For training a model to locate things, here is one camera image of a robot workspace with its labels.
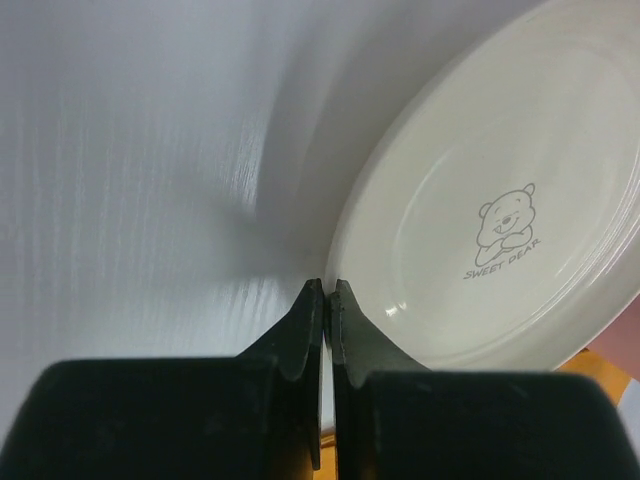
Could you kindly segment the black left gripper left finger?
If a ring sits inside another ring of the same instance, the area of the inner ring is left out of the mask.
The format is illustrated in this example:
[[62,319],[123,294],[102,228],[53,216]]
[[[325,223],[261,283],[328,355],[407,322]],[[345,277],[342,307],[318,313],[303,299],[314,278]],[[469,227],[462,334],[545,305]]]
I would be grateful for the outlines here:
[[13,479],[309,479],[320,466],[325,297],[234,357],[83,359],[45,369],[9,432]]

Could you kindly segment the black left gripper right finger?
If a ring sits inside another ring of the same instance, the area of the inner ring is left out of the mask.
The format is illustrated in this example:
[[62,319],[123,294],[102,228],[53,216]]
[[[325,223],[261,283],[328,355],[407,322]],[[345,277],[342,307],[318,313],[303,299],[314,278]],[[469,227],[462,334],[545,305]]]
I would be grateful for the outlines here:
[[428,369],[329,298],[341,479],[619,479],[623,428],[591,379]]

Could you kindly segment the cream round plate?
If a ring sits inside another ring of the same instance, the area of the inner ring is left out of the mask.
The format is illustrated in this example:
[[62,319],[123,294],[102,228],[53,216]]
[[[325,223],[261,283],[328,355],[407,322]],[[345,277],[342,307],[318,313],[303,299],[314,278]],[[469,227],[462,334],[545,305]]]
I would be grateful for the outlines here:
[[432,369],[548,370],[639,292],[639,5],[548,1],[430,81],[325,277]]

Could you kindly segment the pink plastic cup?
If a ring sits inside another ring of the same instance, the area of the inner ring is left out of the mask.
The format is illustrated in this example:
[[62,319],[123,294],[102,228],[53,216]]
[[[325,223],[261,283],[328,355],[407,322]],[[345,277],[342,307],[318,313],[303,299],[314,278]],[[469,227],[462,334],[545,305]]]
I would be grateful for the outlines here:
[[634,379],[640,372],[640,302],[636,298],[599,336],[589,349]]

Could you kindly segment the orange cartoon print cloth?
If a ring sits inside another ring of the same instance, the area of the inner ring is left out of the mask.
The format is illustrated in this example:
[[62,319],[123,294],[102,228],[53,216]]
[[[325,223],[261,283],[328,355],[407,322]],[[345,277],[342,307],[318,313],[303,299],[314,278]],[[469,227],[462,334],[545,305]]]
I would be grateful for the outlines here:
[[[583,349],[557,369],[558,372],[580,374],[594,380],[618,405],[632,377],[597,353]],[[334,392],[329,351],[324,349],[321,374],[321,429],[320,446],[327,448],[335,443]]]

